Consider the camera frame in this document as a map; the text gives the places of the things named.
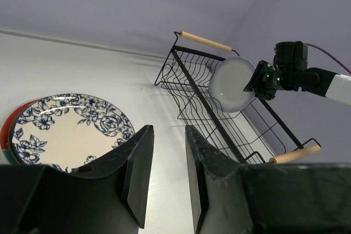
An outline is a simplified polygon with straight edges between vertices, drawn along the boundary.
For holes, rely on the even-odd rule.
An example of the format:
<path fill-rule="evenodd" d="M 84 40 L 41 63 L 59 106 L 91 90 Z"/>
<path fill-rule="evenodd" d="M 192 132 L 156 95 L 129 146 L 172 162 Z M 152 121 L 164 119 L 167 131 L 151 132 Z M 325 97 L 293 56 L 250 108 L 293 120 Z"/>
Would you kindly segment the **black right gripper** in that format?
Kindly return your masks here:
<path fill-rule="evenodd" d="M 275 69 L 268 62 L 261 60 L 252 77 L 244 87 L 244 92 L 253 92 L 262 100 L 273 100 L 278 90 L 282 90 L 282 70 Z"/>

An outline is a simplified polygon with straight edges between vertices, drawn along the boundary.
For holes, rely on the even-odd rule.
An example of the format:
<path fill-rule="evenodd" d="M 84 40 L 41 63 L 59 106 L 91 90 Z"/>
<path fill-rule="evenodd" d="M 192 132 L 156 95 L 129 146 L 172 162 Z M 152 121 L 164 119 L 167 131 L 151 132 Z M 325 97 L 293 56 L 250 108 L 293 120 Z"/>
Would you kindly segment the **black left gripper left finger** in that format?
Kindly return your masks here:
<path fill-rule="evenodd" d="M 138 233 L 145 226 L 154 128 L 64 173 L 1 166 L 1 233 Z"/>

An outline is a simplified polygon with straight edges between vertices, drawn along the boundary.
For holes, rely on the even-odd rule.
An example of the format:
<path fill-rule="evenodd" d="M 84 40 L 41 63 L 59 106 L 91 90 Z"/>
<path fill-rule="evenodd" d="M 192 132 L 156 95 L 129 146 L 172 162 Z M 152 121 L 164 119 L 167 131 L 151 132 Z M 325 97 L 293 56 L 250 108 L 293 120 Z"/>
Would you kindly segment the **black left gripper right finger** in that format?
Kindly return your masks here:
<path fill-rule="evenodd" d="M 192 125 L 185 149 L 195 233 L 350 233 L 349 164 L 241 164 Z"/>

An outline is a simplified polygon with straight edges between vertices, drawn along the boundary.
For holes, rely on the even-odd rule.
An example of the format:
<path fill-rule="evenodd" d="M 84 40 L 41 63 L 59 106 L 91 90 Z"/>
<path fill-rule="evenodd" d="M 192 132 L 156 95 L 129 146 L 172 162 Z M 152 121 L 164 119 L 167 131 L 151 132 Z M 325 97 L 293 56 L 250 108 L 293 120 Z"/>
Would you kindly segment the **pale blue white plate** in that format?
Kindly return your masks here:
<path fill-rule="evenodd" d="M 255 67 L 243 57 L 229 58 L 218 64 L 208 85 L 208 92 L 223 112 L 243 110 L 254 98 L 254 92 L 245 92 Z"/>

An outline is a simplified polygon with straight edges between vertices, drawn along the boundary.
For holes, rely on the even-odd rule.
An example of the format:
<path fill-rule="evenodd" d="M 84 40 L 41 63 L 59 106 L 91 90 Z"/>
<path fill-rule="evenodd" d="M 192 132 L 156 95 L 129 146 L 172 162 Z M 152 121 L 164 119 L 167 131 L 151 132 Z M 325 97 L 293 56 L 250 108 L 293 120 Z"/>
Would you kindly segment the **blue white floral plate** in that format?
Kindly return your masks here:
<path fill-rule="evenodd" d="M 135 130 L 112 103 L 87 94 L 43 97 L 16 117 L 13 143 L 27 165 L 71 173 L 128 141 Z"/>

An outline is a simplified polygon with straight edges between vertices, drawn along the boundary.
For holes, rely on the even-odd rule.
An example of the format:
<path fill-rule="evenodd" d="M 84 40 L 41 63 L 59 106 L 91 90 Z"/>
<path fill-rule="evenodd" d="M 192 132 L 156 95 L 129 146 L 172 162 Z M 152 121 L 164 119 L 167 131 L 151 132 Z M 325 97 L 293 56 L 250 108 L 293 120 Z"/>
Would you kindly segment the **red blue floral plate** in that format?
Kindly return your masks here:
<path fill-rule="evenodd" d="M 17 159 L 13 156 L 10 146 L 9 146 L 9 133 L 10 128 L 13 124 L 13 121 L 16 117 L 22 112 L 22 110 L 26 109 L 29 105 L 37 101 L 37 99 L 28 101 L 19 107 L 17 107 L 3 122 L 1 126 L 1 153 L 9 164 L 18 164 Z"/>

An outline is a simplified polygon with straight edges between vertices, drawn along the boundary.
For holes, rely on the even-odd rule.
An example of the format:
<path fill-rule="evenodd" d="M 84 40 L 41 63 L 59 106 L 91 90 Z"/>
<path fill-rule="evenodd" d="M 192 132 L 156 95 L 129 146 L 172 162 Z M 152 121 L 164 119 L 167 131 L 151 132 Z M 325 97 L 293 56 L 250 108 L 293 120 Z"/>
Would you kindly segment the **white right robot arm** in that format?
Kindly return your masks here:
<path fill-rule="evenodd" d="M 244 92 L 272 100 L 278 90 L 302 91 L 350 105 L 350 76 L 308 67 L 309 43 L 280 42 L 273 62 L 261 60 Z"/>

